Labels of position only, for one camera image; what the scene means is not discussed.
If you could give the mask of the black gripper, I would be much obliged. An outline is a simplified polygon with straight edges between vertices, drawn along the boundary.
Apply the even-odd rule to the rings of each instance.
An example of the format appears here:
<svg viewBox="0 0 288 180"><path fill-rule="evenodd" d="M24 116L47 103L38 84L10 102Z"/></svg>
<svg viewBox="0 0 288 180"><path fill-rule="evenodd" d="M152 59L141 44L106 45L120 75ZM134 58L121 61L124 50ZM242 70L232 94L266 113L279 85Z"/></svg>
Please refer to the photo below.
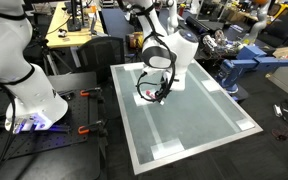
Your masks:
<svg viewBox="0 0 288 180"><path fill-rule="evenodd" d="M161 88L157 92L157 97L160 98L160 99L166 98L167 95L171 92L172 84L173 84L173 80L172 79L162 78L161 79Z"/></svg>

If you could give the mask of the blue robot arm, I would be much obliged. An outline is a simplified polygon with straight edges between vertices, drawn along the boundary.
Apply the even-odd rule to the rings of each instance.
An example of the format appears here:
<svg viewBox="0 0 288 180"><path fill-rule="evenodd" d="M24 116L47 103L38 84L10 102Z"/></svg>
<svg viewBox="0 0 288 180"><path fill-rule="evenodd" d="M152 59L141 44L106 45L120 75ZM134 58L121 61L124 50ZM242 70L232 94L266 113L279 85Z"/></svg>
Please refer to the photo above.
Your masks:
<svg viewBox="0 0 288 180"><path fill-rule="evenodd" d="M232 94L238 91L237 81L246 71L270 71L279 67L288 67L288 59L268 56L257 46L244 46L236 56L236 60L222 61L215 79L222 88Z"/></svg>

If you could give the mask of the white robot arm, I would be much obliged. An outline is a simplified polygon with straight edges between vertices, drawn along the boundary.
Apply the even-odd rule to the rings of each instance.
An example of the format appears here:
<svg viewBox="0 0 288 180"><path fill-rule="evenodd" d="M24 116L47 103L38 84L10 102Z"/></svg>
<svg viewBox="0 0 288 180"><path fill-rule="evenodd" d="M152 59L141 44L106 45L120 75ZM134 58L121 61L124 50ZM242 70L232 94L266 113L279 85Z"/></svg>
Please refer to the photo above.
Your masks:
<svg viewBox="0 0 288 180"><path fill-rule="evenodd" d="M131 4L143 28L144 72L163 72L161 89L149 98L160 101L172 91L185 89L188 65L199 42L196 35L179 29L168 33L160 24L152 0L121 0ZM68 111L68 103L54 89L43 69L24 59L31 40L32 25L22 0L0 0L0 86L11 98L5 129L17 133L35 126L49 129Z"/></svg>

